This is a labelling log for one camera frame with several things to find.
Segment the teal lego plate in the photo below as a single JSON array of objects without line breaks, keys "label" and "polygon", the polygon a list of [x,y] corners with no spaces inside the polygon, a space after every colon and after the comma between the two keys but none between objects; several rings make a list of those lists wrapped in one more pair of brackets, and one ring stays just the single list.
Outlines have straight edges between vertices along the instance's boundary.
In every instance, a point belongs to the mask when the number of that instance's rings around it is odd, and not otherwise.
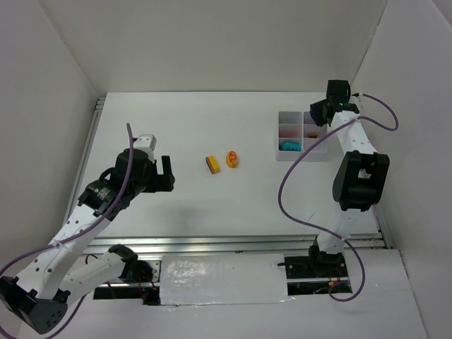
[{"label": "teal lego plate", "polygon": [[301,152],[302,151],[302,144],[299,143],[299,142],[294,142],[294,141],[283,141],[279,145],[279,151]]}]

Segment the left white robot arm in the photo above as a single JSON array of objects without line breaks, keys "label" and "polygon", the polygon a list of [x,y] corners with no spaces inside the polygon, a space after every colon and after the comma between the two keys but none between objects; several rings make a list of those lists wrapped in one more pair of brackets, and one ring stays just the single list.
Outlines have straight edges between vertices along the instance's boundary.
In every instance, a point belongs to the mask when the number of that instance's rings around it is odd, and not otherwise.
[{"label": "left white robot arm", "polygon": [[36,333],[52,331],[68,307],[109,280],[150,282],[158,272],[122,244],[111,246],[88,265],[72,270],[94,238],[141,193],[171,192],[175,178],[163,155],[162,173],[149,154],[126,149],[113,167],[89,183],[56,237],[36,252],[32,263],[14,277],[1,277],[1,301]]}]

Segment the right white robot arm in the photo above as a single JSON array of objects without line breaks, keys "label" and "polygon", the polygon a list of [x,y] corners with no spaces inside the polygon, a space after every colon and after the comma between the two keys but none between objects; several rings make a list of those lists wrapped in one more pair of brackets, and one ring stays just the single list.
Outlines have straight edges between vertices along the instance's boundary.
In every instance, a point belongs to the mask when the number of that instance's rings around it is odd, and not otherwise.
[{"label": "right white robot arm", "polygon": [[343,159],[332,185],[336,211],[331,225],[317,227],[320,233],[307,256],[285,259],[283,266],[290,279],[341,278],[345,273],[343,252],[350,246],[357,220],[381,200],[390,160],[371,144],[364,131],[362,123],[367,118],[358,107],[360,96],[352,93],[348,81],[329,80],[325,98],[309,107],[305,129],[317,126],[319,132],[304,138],[295,164],[314,159],[315,149],[331,136],[337,137]]}]

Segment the yellow brown lego brick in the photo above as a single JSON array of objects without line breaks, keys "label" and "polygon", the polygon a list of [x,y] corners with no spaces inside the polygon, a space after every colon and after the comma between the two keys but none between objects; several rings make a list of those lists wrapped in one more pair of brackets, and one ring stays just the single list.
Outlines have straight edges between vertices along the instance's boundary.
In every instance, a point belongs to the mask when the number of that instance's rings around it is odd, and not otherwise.
[{"label": "yellow brown lego brick", "polygon": [[213,155],[206,157],[206,164],[211,174],[217,174],[220,171],[220,165]]}]

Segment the yellow butterfly lego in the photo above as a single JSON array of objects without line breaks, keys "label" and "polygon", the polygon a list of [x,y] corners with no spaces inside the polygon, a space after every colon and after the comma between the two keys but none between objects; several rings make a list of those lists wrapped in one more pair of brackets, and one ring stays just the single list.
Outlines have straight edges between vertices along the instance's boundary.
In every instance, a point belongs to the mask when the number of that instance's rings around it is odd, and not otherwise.
[{"label": "yellow butterfly lego", "polygon": [[226,164],[229,168],[236,168],[239,162],[238,155],[235,151],[231,150],[226,155]]}]

